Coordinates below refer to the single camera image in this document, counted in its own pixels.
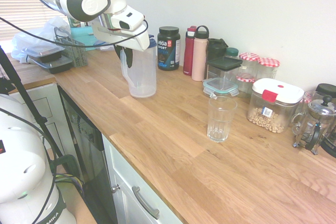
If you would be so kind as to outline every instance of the dishwasher door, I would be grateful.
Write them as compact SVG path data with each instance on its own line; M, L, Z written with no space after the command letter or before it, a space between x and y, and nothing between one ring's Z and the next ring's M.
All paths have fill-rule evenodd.
M117 224L101 132L59 87L78 157L85 200L98 224Z

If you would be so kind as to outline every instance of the window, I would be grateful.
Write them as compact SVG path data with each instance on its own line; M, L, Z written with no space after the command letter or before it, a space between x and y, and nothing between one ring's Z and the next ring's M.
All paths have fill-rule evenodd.
M67 21L64 14L46 7L40 0L0 0L0 17L24 30L43 27L55 16ZM0 20L0 41L11 40L16 33L19 30Z

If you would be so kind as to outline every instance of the protein powder container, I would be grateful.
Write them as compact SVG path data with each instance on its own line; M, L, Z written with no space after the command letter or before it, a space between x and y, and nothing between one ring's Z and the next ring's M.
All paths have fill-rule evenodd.
M181 36L178 30L178 27L174 26L159 28L157 66L161 70L171 71L179 68Z

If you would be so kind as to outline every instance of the white cabinet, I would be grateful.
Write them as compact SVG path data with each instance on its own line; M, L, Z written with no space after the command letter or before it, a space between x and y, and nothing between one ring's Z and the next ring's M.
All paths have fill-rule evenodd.
M182 224L104 136L103 142L111 185L120 187L113 194L118 223Z
M71 154L77 157L57 85L52 83L28 89L27 92L38 112L47 118L48 122L46 126L62 154ZM12 93L10 96L18 100L21 104L25 104L18 92ZM47 149L50 148L47 141L45 141L45 146Z

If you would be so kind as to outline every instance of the red water bottle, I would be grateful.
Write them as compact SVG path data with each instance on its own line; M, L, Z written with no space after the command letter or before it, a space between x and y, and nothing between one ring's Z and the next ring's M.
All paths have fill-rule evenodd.
M191 26L185 33L183 73L187 76L191 76L193 68L194 39L196 28L196 26Z

